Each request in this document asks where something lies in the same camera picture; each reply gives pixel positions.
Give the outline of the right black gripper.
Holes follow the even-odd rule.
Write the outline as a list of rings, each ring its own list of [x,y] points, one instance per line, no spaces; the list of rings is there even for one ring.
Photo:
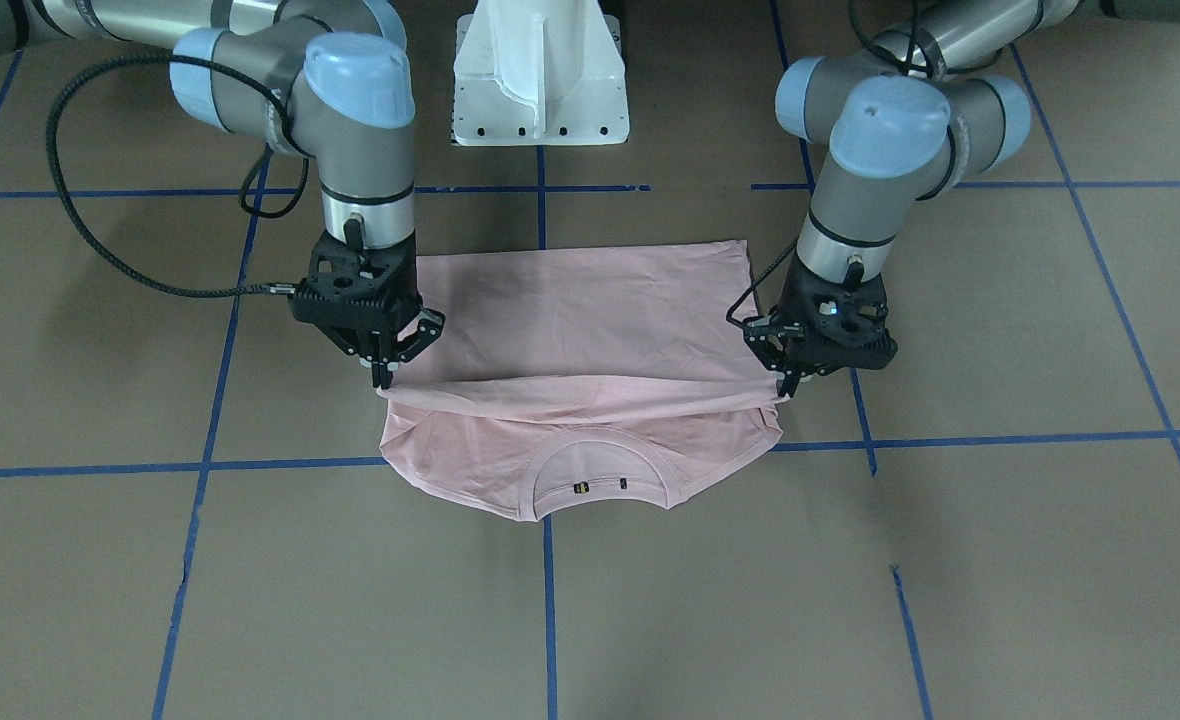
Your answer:
[[[290,315],[371,369],[372,387],[389,390],[396,365],[409,364],[439,338],[447,316],[424,307],[417,284],[417,236],[384,249],[350,249],[321,233],[306,277],[288,300]]]

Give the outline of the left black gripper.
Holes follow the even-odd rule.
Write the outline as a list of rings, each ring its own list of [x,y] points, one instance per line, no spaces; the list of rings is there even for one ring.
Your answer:
[[[776,373],[776,395],[796,395],[811,375],[840,369],[884,369],[898,346],[886,319],[883,279],[832,283],[811,271],[796,253],[784,253],[746,293],[789,260],[782,292],[768,314],[745,320],[745,343],[765,369]]]

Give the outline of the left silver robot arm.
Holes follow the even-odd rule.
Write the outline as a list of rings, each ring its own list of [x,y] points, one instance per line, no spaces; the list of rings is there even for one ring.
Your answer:
[[[779,126],[827,151],[776,305],[740,322],[784,398],[891,364],[881,270],[911,207],[1011,158],[1032,129],[1025,91],[986,73],[1007,46],[1071,15],[1180,24],[1180,1],[914,1],[868,35],[847,9],[860,50],[805,55],[776,89]]]

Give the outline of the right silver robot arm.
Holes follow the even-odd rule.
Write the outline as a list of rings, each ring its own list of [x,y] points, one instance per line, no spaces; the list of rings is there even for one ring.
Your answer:
[[[0,55],[60,40],[148,46],[81,70],[50,109],[45,151],[55,194],[84,242],[152,290],[189,299],[275,295],[388,390],[445,319],[417,287],[415,96],[404,22],[388,1],[0,1]],[[127,266],[78,212],[59,159],[68,102],[116,68],[165,65],[189,117],[264,142],[317,174],[322,233],[296,283],[188,290]]]

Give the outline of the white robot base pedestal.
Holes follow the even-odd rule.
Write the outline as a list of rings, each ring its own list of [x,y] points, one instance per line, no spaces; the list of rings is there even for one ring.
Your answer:
[[[630,137],[622,1],[479,1],[455,22],[459,146],[603,146]]]

